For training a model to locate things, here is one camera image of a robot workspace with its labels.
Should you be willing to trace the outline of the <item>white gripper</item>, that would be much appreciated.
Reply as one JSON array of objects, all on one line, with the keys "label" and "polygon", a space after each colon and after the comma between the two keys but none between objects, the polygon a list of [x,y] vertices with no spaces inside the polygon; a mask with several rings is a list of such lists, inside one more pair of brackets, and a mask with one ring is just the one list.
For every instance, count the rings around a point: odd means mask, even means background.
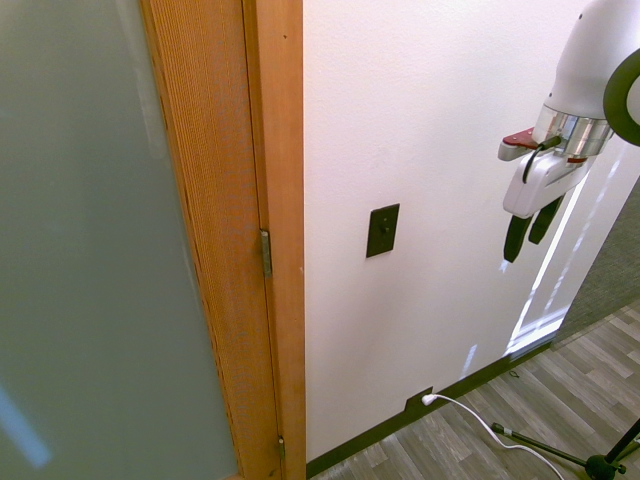
[{"label": "white gripper", "polygon": [[545,153],[533,160],[527,181],[523,182],[527,163],[527,159],[520,162],[503,200],[504,210],[513,215],[503,247],[503,258],[509,263],[517,259],[522,249],[529,217],[540,210],[528,236],[531,243],[539,244],[561,206],[562,196],[588,173],[588,160],[569,162],[566,157]]}]

